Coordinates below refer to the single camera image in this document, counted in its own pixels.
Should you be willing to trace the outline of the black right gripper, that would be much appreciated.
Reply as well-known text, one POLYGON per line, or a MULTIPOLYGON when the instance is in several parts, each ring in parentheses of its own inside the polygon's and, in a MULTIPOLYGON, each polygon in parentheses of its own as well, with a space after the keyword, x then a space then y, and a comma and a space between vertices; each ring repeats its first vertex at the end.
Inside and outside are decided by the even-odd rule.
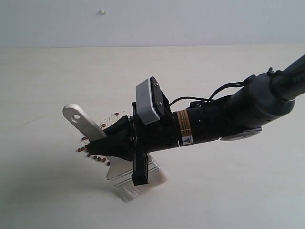
POLYGON ((149 184, 149 172, 156 170, 150 166, 153 163, 150 152, 211 142, 226 134, 228 119, 224 107, 228 100, 225 96, 208 102, 191 102, 188 108, 174 112, 165 108, 159 120, 147 125, 140 119, 136 103, 133 103, 131 123, 124 115, 104 129, 105 138, 86 135, 89 143, 85 148, 92 155, 133 161, 133 184, 149 184), (131 124, 134 156, 129 137, 131 124))

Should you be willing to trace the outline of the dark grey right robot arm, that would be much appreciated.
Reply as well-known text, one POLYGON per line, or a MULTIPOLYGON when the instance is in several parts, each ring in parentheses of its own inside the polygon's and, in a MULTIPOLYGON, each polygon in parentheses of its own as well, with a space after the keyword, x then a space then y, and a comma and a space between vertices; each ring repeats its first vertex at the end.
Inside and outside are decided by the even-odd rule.
POLYGON ((151 77, 136 87, 132 116, 106 128, 105 137, 90 138, 86 149, 93 155, 132 162, 133 184, 148 184, 151 152, 248 138, 289 114, 296 97, 305 92, 305 59, 299 58, 282 71, 269 69, 223 85, 228 87, 238 91, 221 98, 194 98, 186 109, 172 111, 172 102, 151 77))

